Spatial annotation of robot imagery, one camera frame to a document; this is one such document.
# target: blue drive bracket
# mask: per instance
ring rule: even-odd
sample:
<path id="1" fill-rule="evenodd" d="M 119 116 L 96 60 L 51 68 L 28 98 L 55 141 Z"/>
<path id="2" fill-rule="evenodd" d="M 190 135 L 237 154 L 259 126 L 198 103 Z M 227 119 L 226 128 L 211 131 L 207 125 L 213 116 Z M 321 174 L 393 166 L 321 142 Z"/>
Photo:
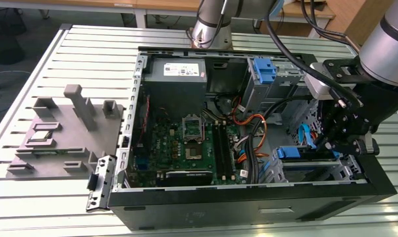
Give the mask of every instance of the blue drive bracket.
<path id="1" fill-rule="evenodd" d="M 305 136 L 306 136 L 307 145 L 310 145 L 313 149 L 317 149 L 317 146 L 311 140 L 310 127 L 307 124 L 302 123 L 298 127 L 298 142 L 299 143 L 303 142 Z"/>
<path id="2" fill-rule="evenodd" d="M 261 84 L 273 84 L 277 77 L 277 67 L 271 60 L 269 58 L 254 58 L 253 61 Z"/>
<path id="3" fill-rule="evenodd" d="M 299 150 L 297 147 L 279 147 L 277 149 L 279 159 L 285 158 L 301 158 Z"/>

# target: side panel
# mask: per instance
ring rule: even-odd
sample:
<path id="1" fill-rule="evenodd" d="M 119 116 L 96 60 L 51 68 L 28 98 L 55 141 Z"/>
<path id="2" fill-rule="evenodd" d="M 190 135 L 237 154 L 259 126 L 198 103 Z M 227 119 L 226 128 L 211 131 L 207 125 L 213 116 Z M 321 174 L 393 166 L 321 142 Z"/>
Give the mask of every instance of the side panel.
<path id="1" fill-rule="evenodd" d="M 357 200 L 303 198 L 219 203 L 115 206 L 112 212 L 131 230 L 199 228 L 298 222 L 302 218 L 323 220 L 350 209 Z"/>

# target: power supply label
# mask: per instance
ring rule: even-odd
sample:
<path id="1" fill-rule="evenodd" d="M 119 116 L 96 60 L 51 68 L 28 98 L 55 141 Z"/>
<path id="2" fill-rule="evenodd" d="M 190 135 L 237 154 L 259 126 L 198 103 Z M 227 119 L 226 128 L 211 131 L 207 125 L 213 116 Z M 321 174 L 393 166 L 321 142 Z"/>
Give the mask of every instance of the power supply label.
<path id="1" fill-rule="evenodd" d="M 198 63 L 166 63 L 164 76 L 199 77 Z"/>

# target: white table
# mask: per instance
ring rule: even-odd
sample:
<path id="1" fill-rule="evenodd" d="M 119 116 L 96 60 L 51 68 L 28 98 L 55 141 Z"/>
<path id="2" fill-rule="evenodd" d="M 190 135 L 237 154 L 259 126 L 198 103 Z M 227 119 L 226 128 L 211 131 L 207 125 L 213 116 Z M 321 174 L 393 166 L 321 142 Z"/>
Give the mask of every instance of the white table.
<path id="1" fill-rule="evenodd" d="M 263 35 L 233 34 L 233 40 L 235 50 L 278 51 Z M 313 53 L 319 61 L 353 57 L 349 48 L 331 41 L 295 37 L 282 37 L 282 41 L 293 52 Z M 31 126 L 36 97 L 52 96 L 58 104 L 70 104 L 63 89 L 72 83 L 83 86 L 83 96 L 94 104 L 107 99 L 126 104 L 140 45 L 189 47 L 190 41 L 175 30 L 92 26 L 59 30 L 0 123 L 0 178 Z M 398 114 L 374 137 L 381 146 L 378 160 L 398 190 Z M 131 233 L 111 212 L 86 213 L 86 187 L 87 180 L 0 181 L 0 236 L 398 237 L 398 195 L 322 222 Z"/>

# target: motherboard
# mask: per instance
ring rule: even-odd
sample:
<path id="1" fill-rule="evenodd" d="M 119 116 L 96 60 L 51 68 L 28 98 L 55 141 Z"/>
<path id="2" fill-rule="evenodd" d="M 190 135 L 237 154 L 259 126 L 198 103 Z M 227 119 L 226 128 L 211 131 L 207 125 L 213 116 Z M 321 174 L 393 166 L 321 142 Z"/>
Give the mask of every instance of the motherboard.
<path id="1" fill-rule="evenodd" d="M 245 181 L 230 149 L 237 139 L 235 125 L 206 122 L 198 117 L 156 122 L 150 155 L 135 157 L 132 186 L 241 184 Z"/>

